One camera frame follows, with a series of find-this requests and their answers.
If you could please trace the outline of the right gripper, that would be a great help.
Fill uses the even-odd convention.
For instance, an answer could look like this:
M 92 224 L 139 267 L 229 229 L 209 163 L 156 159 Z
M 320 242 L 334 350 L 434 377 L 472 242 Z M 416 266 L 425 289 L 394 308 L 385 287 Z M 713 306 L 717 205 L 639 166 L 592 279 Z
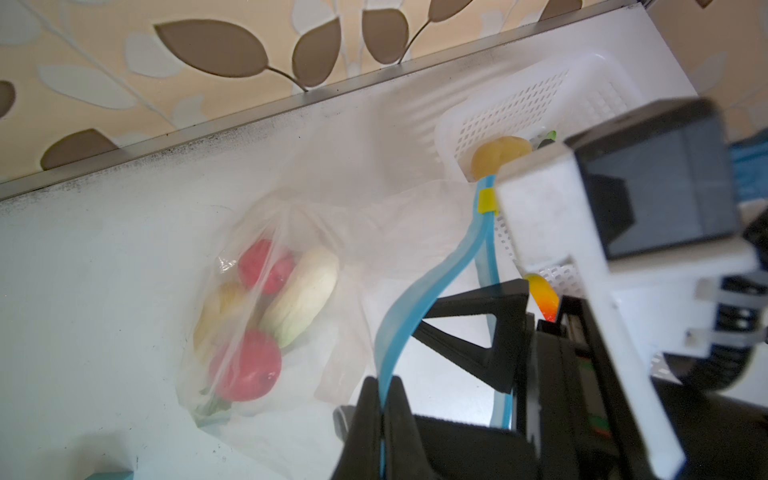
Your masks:
M 521 375 L 529 283 L 514 279 L 438 299 L 412 337 L 493 390 Z M 434 479 L 652 479 L 616 369 L 586 300 L 566 296 L 540 322 L 528 363 L 528 418 L 518 434 L 414 415 Z M 767 410 L 655 379 L 685 456 L 678 479 L 764 479 Z M 381 477 L 384 478 L 382 414 Z

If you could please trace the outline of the green leafy vegetable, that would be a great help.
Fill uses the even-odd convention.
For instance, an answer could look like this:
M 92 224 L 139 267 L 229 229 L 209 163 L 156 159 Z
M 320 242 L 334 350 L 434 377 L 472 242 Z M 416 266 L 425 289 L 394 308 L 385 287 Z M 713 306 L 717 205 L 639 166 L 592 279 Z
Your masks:
M 192 417 L 198 426 L 204 425 L 210 423 L 218 414 L 228 412 L 231 405 L 231 401 L 213 394 L 204 398 L 202 403 L 192 410 Z

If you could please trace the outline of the clear zip top bag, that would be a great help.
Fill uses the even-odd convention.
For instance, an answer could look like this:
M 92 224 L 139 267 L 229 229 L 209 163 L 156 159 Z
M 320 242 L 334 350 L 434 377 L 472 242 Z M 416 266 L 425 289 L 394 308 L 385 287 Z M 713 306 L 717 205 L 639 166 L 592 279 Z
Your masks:
M 196 426 L 274 479 L 325 478 L 333 412 L 391 380 L 416 317 L 469 267 L 499 280 L 494 179 L 432 181 L 368 205 L 257 201 L 213 262 L 177 395 Z

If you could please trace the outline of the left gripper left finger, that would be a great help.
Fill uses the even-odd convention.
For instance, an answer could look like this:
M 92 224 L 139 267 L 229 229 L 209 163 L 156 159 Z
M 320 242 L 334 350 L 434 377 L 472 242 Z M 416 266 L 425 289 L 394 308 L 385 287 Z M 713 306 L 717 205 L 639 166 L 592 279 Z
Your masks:
M 378 380 L 367 377 L 355 406 L 344 405 L 333 412 L 334 428 L 344 446 L 331 479 L 381 477 L 382 410 Z

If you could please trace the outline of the small red apple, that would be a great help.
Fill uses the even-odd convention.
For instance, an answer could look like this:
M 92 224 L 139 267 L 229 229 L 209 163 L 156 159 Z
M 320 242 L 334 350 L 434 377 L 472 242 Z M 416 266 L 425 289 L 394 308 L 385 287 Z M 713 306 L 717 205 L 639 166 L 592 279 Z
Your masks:
M 292 253 L 278 248 L 271 240 L 260 239 L 240 257 L 237 264 L 240 282 L 248 289 L 262 284 L 262 292 L 277 294 L 295 268 Z

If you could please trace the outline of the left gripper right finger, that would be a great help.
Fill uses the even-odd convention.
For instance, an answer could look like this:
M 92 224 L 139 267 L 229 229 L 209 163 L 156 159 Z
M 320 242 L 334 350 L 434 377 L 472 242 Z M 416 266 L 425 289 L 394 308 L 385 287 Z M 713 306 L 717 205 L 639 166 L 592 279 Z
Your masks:
M 384 478 L 434 479 L 401 379 L 392 378 L 383 411 Z

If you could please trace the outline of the white green cucumber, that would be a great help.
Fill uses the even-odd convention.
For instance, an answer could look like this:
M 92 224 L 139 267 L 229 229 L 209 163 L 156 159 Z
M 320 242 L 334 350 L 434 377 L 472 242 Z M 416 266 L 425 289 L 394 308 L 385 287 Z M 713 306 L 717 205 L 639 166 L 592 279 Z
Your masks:
M 280 349 L 292 344 L 314 321 L 330 299 L 340 261 L 324 246 L 306 251 L 286 284 L 264 312 L 258 327 Z

